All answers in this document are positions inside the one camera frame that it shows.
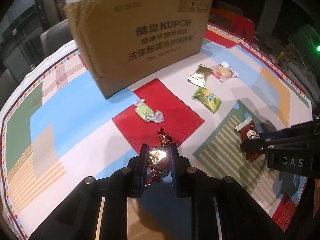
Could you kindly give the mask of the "brown cardboard box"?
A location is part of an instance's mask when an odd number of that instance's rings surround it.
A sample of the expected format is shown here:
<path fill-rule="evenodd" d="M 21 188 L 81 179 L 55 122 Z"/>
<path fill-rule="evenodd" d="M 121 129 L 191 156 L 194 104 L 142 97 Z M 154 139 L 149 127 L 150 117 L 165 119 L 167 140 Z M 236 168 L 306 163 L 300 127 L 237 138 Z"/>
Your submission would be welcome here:
<path fill-rule="evenodd" d="M 199 53 L 212 0 L 80 0 L 72 37 L 104 97 Z"/>

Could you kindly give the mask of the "grey dining chair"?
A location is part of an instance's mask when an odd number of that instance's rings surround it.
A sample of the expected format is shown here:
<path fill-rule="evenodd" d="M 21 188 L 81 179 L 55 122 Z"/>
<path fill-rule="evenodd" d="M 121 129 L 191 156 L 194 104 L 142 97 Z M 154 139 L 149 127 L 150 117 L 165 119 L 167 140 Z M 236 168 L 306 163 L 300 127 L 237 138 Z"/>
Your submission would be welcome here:
<path fill-rule="evenodd" d="M 2 108 L 14 90 L 17 88 L 18 83 L 13 78 L 10 70 L 6 69 L 0 78 L 0 107 Z"/>
<path fill-rule="evenodd" d="M 73 39 L 68 20 L 63 20 L 40 35 L 45 57 L 56 52 L 61 46 Z"/>

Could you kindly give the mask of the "gold foil packet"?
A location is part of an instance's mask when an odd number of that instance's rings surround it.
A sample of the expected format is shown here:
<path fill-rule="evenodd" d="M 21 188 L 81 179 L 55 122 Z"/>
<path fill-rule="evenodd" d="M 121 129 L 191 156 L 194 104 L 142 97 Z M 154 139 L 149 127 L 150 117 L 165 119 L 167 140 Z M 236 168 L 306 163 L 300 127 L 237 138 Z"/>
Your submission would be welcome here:
<path fill-rule="evenodd" d="M 204 64 L 199 64 L 197 70 L 187 77 L 187 81 L 198 87 L 204 87 L 206 84 L 206 79 L 211 73 L 211 68 L 205 66 Z"/>

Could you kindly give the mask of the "red wooden chair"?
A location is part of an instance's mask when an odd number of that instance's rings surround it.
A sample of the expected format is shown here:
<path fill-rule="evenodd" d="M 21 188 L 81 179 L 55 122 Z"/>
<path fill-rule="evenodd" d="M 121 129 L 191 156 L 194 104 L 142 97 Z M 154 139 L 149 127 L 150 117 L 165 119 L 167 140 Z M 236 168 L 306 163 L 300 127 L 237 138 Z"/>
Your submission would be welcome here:
<path fill-rule="evenodd" d="M 217 1 L 210 10 L 209 21 L 252 43 L 255 24 L 243 15 L 243 11 L 231 4 Z"/>

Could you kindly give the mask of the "colourful patterned tablecloth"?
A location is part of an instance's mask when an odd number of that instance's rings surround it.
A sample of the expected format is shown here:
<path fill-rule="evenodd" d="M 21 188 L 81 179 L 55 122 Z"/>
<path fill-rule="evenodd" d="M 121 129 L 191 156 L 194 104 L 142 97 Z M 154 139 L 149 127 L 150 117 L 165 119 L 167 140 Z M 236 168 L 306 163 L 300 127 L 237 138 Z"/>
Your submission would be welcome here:
<path fill-rule="evenodd" d="M 204 88 L 222 103 L 213 114 L 187 81 L 199 64 L 226 61 L 239 75 Z M 164 115 L 144 122 L 134 103 L 145 99 Z M 87 176 L 104 178 L 158 144 L 161 127 L 181 155 L 209 176 L 233 176 L 285 232 L 307 179 L 249 163 L 235 126 L 251 117 L 259 131 L 312 119 L 312 104 L 271 60 L 246 41 L 208 26 L 200 53 L 157 71 L 104 98 L 74 41 L 27 75 L 1 110 L 1 218 L 16 239 L 36 228 Z"/>

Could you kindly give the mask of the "grey dining chair centre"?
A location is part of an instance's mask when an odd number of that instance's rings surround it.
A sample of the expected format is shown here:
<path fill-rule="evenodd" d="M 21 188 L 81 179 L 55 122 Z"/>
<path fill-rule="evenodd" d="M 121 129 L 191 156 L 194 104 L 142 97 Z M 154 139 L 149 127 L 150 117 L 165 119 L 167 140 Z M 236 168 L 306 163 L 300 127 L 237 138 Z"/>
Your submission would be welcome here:
<path fill-rule="evenodd" d="M 68 20 L 63 20 L 40 35 L 45 57 L 56 52 L 61 46 L 73 39 Z"/>

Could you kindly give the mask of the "green candy packet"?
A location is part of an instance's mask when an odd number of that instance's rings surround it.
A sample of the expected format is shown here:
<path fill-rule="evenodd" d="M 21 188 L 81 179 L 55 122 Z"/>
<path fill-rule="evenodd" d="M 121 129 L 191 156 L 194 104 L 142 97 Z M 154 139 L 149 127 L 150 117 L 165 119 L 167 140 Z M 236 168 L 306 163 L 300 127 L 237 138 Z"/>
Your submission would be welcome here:
<path fill-rule="evenodd" d="M 219 110 L 222 103 L 221 99 L 218 96 L 204 87 L 199 87 L 193 94 L 192 98 L 199 100 L 199 102 L 201 102 L 213 114 L 215 114 Z"/>

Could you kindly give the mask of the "pale green candy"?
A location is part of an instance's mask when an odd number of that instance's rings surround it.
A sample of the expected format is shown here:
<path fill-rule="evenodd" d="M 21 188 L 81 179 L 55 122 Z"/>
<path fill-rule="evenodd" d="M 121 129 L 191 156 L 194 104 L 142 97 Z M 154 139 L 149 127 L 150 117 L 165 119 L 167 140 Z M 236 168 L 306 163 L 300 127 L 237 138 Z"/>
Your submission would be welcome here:
<path fill-rule="evenodd" d="M 164 121 L 164 115 L 159 110 L 152 110 L 146 103 L 145 99 L 138 99 L 135 103 L 135 113 L 144 122 L 154 122 L 160 124 Z"/>

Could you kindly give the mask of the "red foil candy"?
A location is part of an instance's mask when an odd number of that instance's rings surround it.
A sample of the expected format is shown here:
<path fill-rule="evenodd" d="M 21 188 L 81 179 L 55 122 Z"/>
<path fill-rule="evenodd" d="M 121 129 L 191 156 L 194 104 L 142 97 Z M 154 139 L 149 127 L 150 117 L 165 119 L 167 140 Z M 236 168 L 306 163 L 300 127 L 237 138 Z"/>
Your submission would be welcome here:
<path fill-rule="evenodd" d="M 149 150 L 148 167 L 152 174 L 151 178 L 145 184 L 147 189 L 153 182 L 159 182 L 161 173 L 165 172 L 170 164 L 169 148 L 172 143 L 170 134 L 161 127 L 157 134 L 160 144 Z"/>

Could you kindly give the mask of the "clear cheese cake packet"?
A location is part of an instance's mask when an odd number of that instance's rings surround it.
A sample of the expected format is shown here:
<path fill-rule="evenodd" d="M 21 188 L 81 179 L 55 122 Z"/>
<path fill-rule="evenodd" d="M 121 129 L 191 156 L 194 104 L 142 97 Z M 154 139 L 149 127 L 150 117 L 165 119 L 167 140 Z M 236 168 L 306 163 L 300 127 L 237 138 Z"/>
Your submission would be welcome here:
<path fill-rule="evenodd" d="M 238 73 L 226 62 L 223 61 L 212 68 L 212 74 L 221 82 L 224 83 L 230 78 L 238 77 Z"/>

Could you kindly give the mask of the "red white snack packet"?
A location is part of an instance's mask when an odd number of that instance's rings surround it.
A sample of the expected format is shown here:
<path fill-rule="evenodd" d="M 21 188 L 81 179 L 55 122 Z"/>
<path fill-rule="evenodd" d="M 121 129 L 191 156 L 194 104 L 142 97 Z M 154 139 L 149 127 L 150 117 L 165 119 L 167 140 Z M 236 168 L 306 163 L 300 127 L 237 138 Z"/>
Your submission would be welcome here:
<path fill-rule="evenodd" d="M 245 121 L 236 125 L 235 130 L 240 134 L 242 142 L 248 139 L 260 139 L 258 129 L 250 116 L 246 118 Z M 258 152 L 257 150 L 245 150 L 243 146 L 240 146 L 240 149 L 242 150 L 242 152 L 245 153 L 245 158 L 250 163 L 262 161 L 265 159 L 264 155 L 261 152 Z"/>

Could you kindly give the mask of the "grey dining chair left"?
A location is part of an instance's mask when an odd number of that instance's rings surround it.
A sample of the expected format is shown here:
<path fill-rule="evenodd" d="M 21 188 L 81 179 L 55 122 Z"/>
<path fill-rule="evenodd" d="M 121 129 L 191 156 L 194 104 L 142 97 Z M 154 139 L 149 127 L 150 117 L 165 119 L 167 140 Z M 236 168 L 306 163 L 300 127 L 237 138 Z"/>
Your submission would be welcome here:
<path fill-rule="evenodd" d="M 0 107 L 2 108 L 14 90 L 17 88 L 18 83 L 13 78 L 10 70 L 6 69 L 0 78 Z"/>

